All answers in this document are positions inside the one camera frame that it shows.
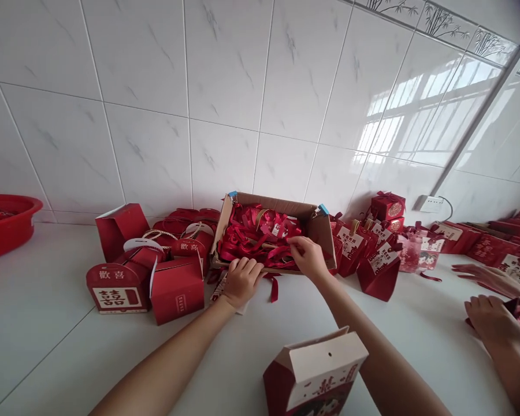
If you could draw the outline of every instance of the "red ribbon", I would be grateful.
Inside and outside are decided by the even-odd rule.
[[[279,298],[279,283],[277,282],[276,276],[280,276],[278,273],[268,273],[264,278],[272,281],[272,293],[270,295],[270,302],[274,303]]]

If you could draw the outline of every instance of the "white tile wall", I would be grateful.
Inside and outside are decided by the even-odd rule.
[[[455,2],[0,1],[0,192],[41,199],[43,222],[233,190],[349,214],[393,190],[407,222],[442,219],[412,206],[520,42],[517,12]],[[439,193],[459,220],[520,207],[520,76]]]

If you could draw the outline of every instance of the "gift box lid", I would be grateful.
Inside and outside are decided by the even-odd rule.
[[[202,283],[202,259],[198,255],[158,263],[150,277],[150,298]]]

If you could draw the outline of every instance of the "red gift bag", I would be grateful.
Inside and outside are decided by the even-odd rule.
[[[384,302],[389,301],[397,283],[400,267],[397,250],[401,249],[399,244],[391,247],[386,242],[370,257],[360,260],[356,274],[362,292]]]

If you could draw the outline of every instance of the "red satin ribbon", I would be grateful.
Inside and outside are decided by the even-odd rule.
[[[264,278],[272,281],[272,293],[270,294],[270,302],[274,303],[279,298],[279,283],[277,282],[276,276],[280,276],[278,273],[268,273]]]
[[[266,267],[296,270],[287,238],[302,234],[300,223],[286,214],[262,209],[260,204],[235,203],[218,253],[225,261],[248,257]]]

